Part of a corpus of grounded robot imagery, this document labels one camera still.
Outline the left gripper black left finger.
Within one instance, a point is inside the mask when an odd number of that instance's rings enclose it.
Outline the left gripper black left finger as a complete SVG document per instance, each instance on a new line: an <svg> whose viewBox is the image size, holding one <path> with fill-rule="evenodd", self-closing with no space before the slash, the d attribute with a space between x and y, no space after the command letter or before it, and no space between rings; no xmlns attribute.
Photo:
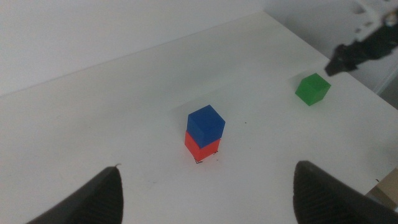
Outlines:
<svg viewBox="0 0 398 224"><path fill-rule="evenodd" d="M121 174L113 166L103 169L77 191L30 223L121 224L123 208Z"/></svg>

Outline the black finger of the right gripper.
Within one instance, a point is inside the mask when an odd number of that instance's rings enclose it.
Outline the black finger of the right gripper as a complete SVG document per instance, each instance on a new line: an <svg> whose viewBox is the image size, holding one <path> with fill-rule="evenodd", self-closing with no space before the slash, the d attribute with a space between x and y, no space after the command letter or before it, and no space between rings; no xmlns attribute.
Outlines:
<svg viewBox="0 0 398 224"><path fill-rule="evenodd" d="M357 69L353 59L353 48L350 45L339 45L334 50L332 58L325 67L326 74L329 77L341 72L350 72Z"/></svg>

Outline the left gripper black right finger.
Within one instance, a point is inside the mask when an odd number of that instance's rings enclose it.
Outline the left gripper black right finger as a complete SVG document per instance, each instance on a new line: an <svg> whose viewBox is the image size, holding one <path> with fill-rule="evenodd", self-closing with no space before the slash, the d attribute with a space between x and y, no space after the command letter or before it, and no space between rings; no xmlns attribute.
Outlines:
<svg viewBox="0 0 398 224"><path fill-rule="evenodd" d="M299 224L397 224L397 212L357 192L310 161L294 172L293 207Z"/></svg>

